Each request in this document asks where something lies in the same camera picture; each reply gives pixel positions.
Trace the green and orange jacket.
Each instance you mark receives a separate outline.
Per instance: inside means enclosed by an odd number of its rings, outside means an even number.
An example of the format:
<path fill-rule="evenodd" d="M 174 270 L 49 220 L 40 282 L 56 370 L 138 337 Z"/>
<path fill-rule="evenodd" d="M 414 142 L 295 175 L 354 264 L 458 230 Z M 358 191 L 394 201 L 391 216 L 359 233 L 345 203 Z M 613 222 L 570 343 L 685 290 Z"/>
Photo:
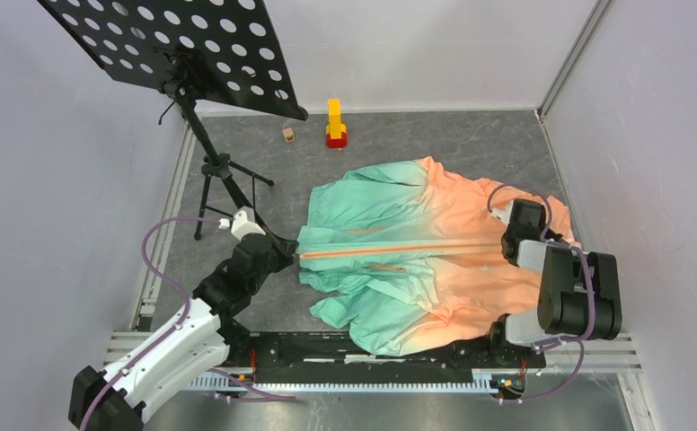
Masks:
<path fill-rule="evenodd" d="M 370 354 L 406 356 L 533 309 L 540 276 L 503 257 L 496 217 L 519 198 L 531 194 L 430 157 L 314 188 L 297 238 L 300 281 L 322 293 L 311 315 Z"/>

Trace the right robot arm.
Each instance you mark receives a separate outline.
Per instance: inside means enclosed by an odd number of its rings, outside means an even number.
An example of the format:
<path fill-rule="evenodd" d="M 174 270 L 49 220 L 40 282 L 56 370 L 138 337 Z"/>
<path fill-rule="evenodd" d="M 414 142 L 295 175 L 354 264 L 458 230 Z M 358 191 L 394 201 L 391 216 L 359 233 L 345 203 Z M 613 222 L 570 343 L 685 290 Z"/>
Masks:
<path fill-rule="evenodd" d="M 507 262 L 540 276 L 536 306 L 492 323 L 486 352 L 493 364 L 512 365 L 523 348 L 543 352 L 618 337 L 622 306 L 614 255 L 564 242 L 550 229 L 548 208 L 538 202 L 515 199 L 490 214 L 506 226 L 501 245 Z"/>

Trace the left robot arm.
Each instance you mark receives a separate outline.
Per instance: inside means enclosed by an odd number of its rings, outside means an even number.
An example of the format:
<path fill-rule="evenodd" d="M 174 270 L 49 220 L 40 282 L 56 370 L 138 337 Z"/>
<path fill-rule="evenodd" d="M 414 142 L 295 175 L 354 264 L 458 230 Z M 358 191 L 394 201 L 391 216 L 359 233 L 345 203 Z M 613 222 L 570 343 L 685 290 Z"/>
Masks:
<path fill-rule="evenodd" d="M 195 378 L 250 354 L 250 332 L 235 316 L 269 275 L 294 262 L 297 243 L 249 233 L 194 289 L 173 321 L 100 371 L 75 377 L 68 420 L 78 430 L 141 430 L 162 405 Z"/>

